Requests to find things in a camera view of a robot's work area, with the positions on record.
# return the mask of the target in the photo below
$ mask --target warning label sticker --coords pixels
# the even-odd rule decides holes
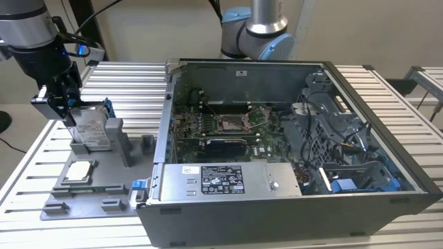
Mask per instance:
[[[244,193],[241,166],[203,166],[201,193],[205,195]]]
[[[103,124],[79,124],[76,130],[87,147],[109,146]]]

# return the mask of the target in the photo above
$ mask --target metal frame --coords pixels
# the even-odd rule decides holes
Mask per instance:
[[[364,117],[366,120],[371,121],[372,129],[375,133],[372,133],[376,138],[378,136],[382,138],[379,141],[387,146],[386,152],[390,154],[392,153],[400,165],[407,170],[410,176],[412,177],[414,181],[419,184],[419,187],[427,191],[430,194],[442,194],[440,189],[434,184],[431,179],[428,178],[424,170],[418,165],[416,161],[414,160],[412,156],[408,154],[407,150],[403,148],[399,141],[395,139],[391,131],[387,129],[386,125],[383,124],[382,120],[371,110],[370,106],[367,105],[366,101],[363,100],[362,96],[358,94],[354,87],[347,82],[343,75],[339,73],[339,70],[332,65],[332,63],[327,63],[327,67],[330,72],[334,73],[334,77],[338,80],[338,83],[346,93],[343,96],[346,98],[354,98],[348,104],[355,105],[354,111]]]
[[[406,79],[412,79],[443,102],[443,68],[412,66]]]
[[[125,116],[131,121],[131,126],[139,126],[139,128],[127,127],[127,129],[132,129],[131,136],[136,136],[139,132],[153,132],[157,129],[157,124],[141,122],[149,120],[149,118],[143,118],[143,115],[148,116],[148,111],[143,108],[151,105],[151,108],[161,109],[161,106],[153,106],[159,105],[159,102],[148,101],[148,98],[145,102],[140,102],[140,94],[123,92],[124,89],[147,90],[148,83],[160,82],[160,79],[159,81],[151,81],[155,80],[155,77],[159,77],[155,73],[137,73],[140,71],[153,71],[148,68],[148,64],[144,63],[100,63],[96,68],[91,69],[89,74],[93,77],[84,87],[84,89],[93,90],[85,94],[89,99],[97,94],[108,94],[107,90],[120,89],[120,92],[115,93],[119,99],[117,108],[121,111],[128,111]],[[443,189],[443,143],[440,133],[439,135],[435,134],[431,126],[424,122],[426,119],[415,114],[404,99],[395,95],[395,90],[390,89],[388,84],[378,77],[374,77],[371,71],[362,66],[336,66],[336,68],[435,184]],[[378,98],[379,96],[391,97],[390,102],[382,102],[386,100]],[[40,210],[48,197],[45,191],[51,190],[53,177],[59,174],[56,162],[41,162],[43,154],[63,160],[65,151],[56,152],[53,150],[68,148],[68,143],[64,144],[64,142],[69,138],[69,134],[65,129],[59,128],[59,126],[55,127],[55,125],[59,124],[53,121],[48,123],[24,160],[9,177],[5,187],[0,191],[0,196],[5,200],[0,205],[0,247],[153,248],[137,217],[40,221]],[[31,161],[40,161],[40,164],[32,164]],[[15,191],[19,191],[20,188],[21,190],[29,190],[31,195],[16,195]],[[440,248],[442,243],[443,201],[439,201],[420,214],[395,219],[371,237],[245,244],[235,247],[261,249],[331,247],[431,249]],[[217,246],[216,248],[228,249],[232,246]]]

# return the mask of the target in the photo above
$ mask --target power supply label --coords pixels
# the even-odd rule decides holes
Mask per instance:
[[[241,166],[203,166],[200,169],[204,195],[244,193]]]

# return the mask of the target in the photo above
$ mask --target motherboard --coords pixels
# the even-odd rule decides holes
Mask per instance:
[[[177,163],[292,162],[279,112],[269,104],[176,106]]]

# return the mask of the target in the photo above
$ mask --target black cable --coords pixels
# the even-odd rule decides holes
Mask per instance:
[[[366,123],[358,128],[358,130],[356,130],[355,132],[352,132],[350,135],[346,136],[346,138],[344,138],[344,140],[343,140],[343,143],[344,143],[344,144],[347,143],[347,141],[350,140],[350,138],[363,130],[363,128],[367,126],[367,124],[368,124],[368,122],[366,122]]]
[[[348,165],[348,162],[347,161],[344,161],[344,159],[343,158],[339,158],[339,161],[344,164],[344,165]]]
[[[367,125],[367,130],[366,130],[366,142],[367,142],[367,147],[372,144],[372,139],[371,139],[371,129],[372,129],[372,124]]]
[[[308,101],[309,97],[311,97],[312,95],[315,95],[316,93],[327,93],[327,92],[326,92],[326,91],[317,91],[317,92],[311,93],[311,94],[307,96],[307,98],[304,99],[303,103],[304,103],[304,102],[305,102],[305,103],[309,103],[311,105],[315,106],[315,108],[316,108],[317,110],[320,110],[320,111],[324,112],[324,110],[323,110],[321,108],[319,108],[317,105],[315,105],[312,102]],[[331,124],[331,122],[330,122],[330,117],[328,117],[328,118],[324,118],[324,120],[326,120],[327,124],[330,125],[332,131],[336,133],[336,135],[344,139],[344,136],[342,135],[342,133],[346,131],[347,127],[344,127],[344,130],[343,130],[343,131],[339,131],[339,130],[334,127],[334,125]]]
[[[123,0],[116,0],[113,1],[111,4],[108,4],[103,9],[99,10],[99,12],[93,13],[81,23],[81,25],[79,26],[79,29],[76,30],[75,34],[77,35],[81,31],[81,29],[84,28],[84,26],[87,25],[87,23],[92,20],[93,17],[96,17],[103,11],[105,11],[107,9],[109,9],[112,6],[115,6],[119,2],[121,2]]]
[[[423,104],[423,101],[424,101],[426,97],[428,96],[428,93],[430,93],[430,92],[426,92],[426,94],[424,94],[424,96],[423,96],[423,99],[420,100],[420,103],[419,103],[418,106],[416,106],[416,109],[418,109],[418,110],[419,110],[419,108],[420,108],[420,106],[422,106],[422,104]]]
[[[63,2],[63,0],[60,0],[60,2],[61,2],[61,6],[63,6],[63,9],[64,9],[64,13],[65,13],[65,15],[67,15],[67,19],[68,19],[68,22],[69,22],[69,26],[71,26],[71,28],[72,28],[72,32],[76,30],[76,28],[75,28],[75,26],[73,26],[73,24],[72,24],[72,21],[71,21],[71,18],[69,18],[69,15],[68,15],[68,10],[67,10],[67,7],[65,7],[65,5],[64,5],[64,2]],[[87,66],[87,62],[85,62],[85,57],[91,54],[91,49],[89,49],[89,47],[87,46],[87,48],[88,48],[88,54],[84,54],[83,56],[79,56],[79,54],[73,54],[73,53],[71,53],[71,52],[68,52],[68,55],[69,56],[73,56],[73,57],[77,57],[77,58],[83,58],[83,62],[84,62],[84,66]]]
[[[311,109],[309,109],[309,106],[308,106],[308,99],[312,95],[315,95],[317,93],[327,93],[327,92],[326,91],[317,91],[317,92],[311,93],[305,97],[305,99],[303,100],[303,104],[301,104],[301,107],[303,107],[303,105],[305,105],[305,109],[307,109],[305,136],[304,136],[304,142],[303,142],[301,148],[300,148],[300,158],[303,160],[303,163],[304,163],[305,167],[311,166],[309,161],[308,161],[309,159],[304,158],[304,148],[305,148],[305,145],[307,145],[307,143],[309,141],[309,138],[311,138],[311,126],[312,126],[312,119],[311,119],[312,115],[311,115]]]
[[[336,143],[336,145],[340,144],[340,142],[335,141],[334,139],[326,137],[326,136],[316,136],[313,139],[312,139],[312,142],[311,142],[311,145],[309,145],[309,152],[308,152],[308,155],[307,155],[307,160],[308,160],[308,163],[312,163],[315,160],[320,159],[320,156],[316,156],[313,159],[311,159],[311,151],[312,151],[312,147],[313,147],[313,143],[315,143],[315,140],[317,139],[324,139],[324,140],[330,140],[332,141],[334,143]]]
[[[217,3],[215,0],[208,0],[211,6],[212,6],[212,9],[216,13],[216,16],[219,17],[219,20],[220,20],[220,25],[221,25],[221,21],[223,21],[223,16],[221,16],[221,11],[220,11],[220,3]]]
[[[432,113],[432,116],[431,116],[431,118],[430,118],[430,122],[431,122],[431,123],[432,123],[432,121],[434,121],[435,115],[436,115],[436,112]]]
[[[284,116],[291,115],[292,113],[293,113],[292,110],[283,110],[283,111],[280,111],[277,117],[281,118]]]
[[[15,148],[1,137],[0,137],[0,141],[4,142],[11,149],[15,149],[16,151],[20,151],[24,154],[27,153],[24,150]]]
[[[312,102],[309,102],[309,101],[307,101],[307,103],[311,104],[311,105],[312,105],[319,111],[321,111],[323,114],[328,114],[328,113],[326,112],[326,110],[323,110],[323,109],[321,109],[315,103],[312,103]],[[335,126],[332,125],[330,119],[331,119],[331,114],[328,114],[328,118],[324,118],[324,121],[326,121],[327,124],[330,125],[330,128],[331,128],[332,131],[336,133],[336,135],[338,135],[342,139],[344,139],[344,136],[343,136],[342,133],[347,130],[347,127],[344,127],[344,129],[343,129],[342,131],[339,131],[339,130],[335,128]]]

